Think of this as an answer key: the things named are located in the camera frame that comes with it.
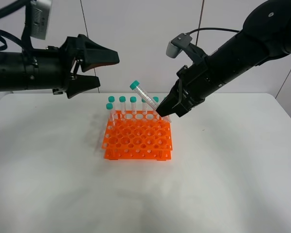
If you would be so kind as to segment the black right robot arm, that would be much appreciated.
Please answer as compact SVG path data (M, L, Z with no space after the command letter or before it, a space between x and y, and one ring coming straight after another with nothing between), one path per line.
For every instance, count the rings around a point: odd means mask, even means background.
M167 56L176 58L183 51L193 64L177 72L178 80L157 108L162 117L181 117L252 67L291 54L291 0L268 0L258 6L242 30L211 55L191 40L190 33L181 33L167 46Z

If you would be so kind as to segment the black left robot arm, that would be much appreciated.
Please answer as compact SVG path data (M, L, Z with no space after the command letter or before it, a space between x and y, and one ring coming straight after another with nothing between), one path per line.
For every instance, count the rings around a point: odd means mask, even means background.
M0 52L0 92L50 89L70 99L100 87L97 76L79 75L119 63L118 53L83 34L68 37L59 48L33 49L28 53Z

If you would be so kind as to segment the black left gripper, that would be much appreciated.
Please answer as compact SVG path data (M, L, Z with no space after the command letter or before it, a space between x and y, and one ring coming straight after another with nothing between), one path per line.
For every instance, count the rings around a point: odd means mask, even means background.
M61 47L37 50L39 89L50 89L54 95L66 93L71 99L77 94L100 87L97 76L78 75L103 66L119 64L118 53L103 47L83 34L68 37Z

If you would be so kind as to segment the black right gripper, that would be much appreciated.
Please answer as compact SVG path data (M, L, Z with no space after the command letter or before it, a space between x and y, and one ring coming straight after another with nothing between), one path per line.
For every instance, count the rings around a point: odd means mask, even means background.
M206 57L201 63L183 68L170 93L159 104L160 116L182 117L225 85L224 57Z

